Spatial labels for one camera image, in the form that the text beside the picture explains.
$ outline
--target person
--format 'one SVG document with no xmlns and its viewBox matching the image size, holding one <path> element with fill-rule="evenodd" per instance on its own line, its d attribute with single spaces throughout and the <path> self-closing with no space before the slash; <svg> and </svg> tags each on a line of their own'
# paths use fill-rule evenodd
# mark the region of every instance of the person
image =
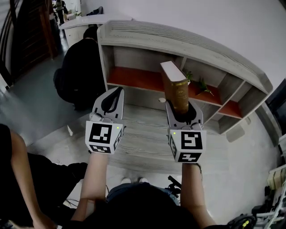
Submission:
<svg viewBox="0 0 286 229">
<path fill-rule="evenodd" d="M 54 74 L 58 95 L 76 110 L 93 106 L 106 91 L 97 44 L 97 27 L 88 28 L 83 39 L 67 51 L 62 67 Z"/>
<path fill-rule="evenodd" d="M 107 163 L 107 155 L 91 154 L 78 207 L 63 229 L 119 225 L 126 228 L 134 227 L 134 223 L 142 228 L 152 225 L 161 228 L 228 228 L 216 225 L 207 211 L 198 165 L 182 165 L 181 206 L 178 206 L 170 193 L 147 182 L 122 184 L 112 189 L 105 198 Z"/>
<path fill-rule="evenodd" d="M 21 136 L 3 124 L 0 134 L 0 219 L 35 229 L 53 229 L 70 220 L 74 209 L 63 202 L 84 178 L 87 164 L 53 164 L 27 153 Z"/>
<path fill-rule="evenodd" d="M 55 6 L 56 6 L 56 11 L 57 11 L 58 16 L 59 16 L 59 25 L 62 25 L 64 23 L 62 0 L 57 0 L 55 3 Z"/>
</svg>

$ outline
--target forearm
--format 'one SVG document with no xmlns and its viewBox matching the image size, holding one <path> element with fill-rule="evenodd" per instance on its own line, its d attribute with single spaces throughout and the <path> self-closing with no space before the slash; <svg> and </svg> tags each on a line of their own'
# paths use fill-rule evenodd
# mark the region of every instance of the forearm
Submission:
<svg viewBox="0 0 286 229">
<path fill-rule="evenodd" d="M 92 153 L 81 188 L 80 202 L 71 220 L 83 221 L 94 212 L 96 202 L 105 200 L 108 156 Z"/>
<path fill-rule="evenodd" d="M 34 189 L 26 146 L 23 139 L 16 133 L 11 132 L 11 139 L 11 166 L 29 213 L 32 219 L 36 220 L 40 213 L 40 207 Z"/>
<path fill-rule="evenodd" d="M 197 165 L 182 165 L 181 206 L 192 213 L 201 229 L 216 224 L 206 208 L 201 171 Z"/>
</svg>

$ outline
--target jeans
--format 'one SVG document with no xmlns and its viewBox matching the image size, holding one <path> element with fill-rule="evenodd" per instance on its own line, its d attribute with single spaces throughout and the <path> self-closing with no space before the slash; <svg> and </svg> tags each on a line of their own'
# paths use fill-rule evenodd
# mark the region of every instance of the jeans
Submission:
<svg viewBox="0 0 286 229">
<path fill-rule="evenodd" d="M 130 188 L 133 188 L 133 187 L 136 187 L 136 186 L 140 186 L 140 185 L 146 185 L 146 184 L 149 184 L 149 183 L 134 183 L 134 184 L 130 184 L 130 183 L 127 183 L 127 184 L 121 184 L 121 185 L 118 185 L 117 187 L 114 187 L 113 189 L 110 190 L 110 192 L 108 193 L 107 197 L 106 197 L 106 201 L 109 202 L 111 201 L 115 196 L 127 191 L 128 189 Z M 156 187 L 156 186 L 153 186 L 153 185 L 150 185 L 152 187 L 155 187 L 159 190 L 161 190 L 162 192 L 168 194 L 168 196 L 170 196 L 170 198 L 174 201 L 174 203 L 179 206 L 179 201 L 178 199 L 173 195 L 171 194 L 171 191 L 170 190 L 167 190 L 167 189 L 164 189 L 164 188 L 159 188 L 159 187 Z"/>
</svg>

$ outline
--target thick brown book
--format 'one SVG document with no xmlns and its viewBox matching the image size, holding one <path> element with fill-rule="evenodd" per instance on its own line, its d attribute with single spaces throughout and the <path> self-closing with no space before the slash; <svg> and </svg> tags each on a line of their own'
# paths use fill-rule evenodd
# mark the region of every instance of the thick brown book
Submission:
<svg viewBox="0 0 286 229">
<path fill-rule="evenodd" d="M 172 103 L 177 115 L 184 115 L 189 109 L 188 79 L 172 62 L 161 63 L 165 97 Z"/>
</svg>

